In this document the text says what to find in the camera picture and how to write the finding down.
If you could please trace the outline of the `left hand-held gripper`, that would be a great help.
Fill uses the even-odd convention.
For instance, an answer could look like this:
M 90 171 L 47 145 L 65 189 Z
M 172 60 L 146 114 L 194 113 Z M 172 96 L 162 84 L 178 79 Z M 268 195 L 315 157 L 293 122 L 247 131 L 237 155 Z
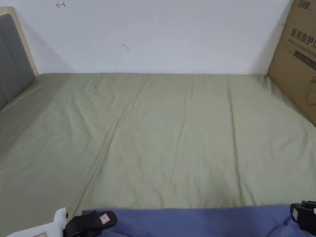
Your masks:
M 113 211 L 92 211 L 75 216 L 67 223 L 66 208 L 55 212 L 53 222 L 14 232 L 8 237 L 96 237 L 117 224 Z

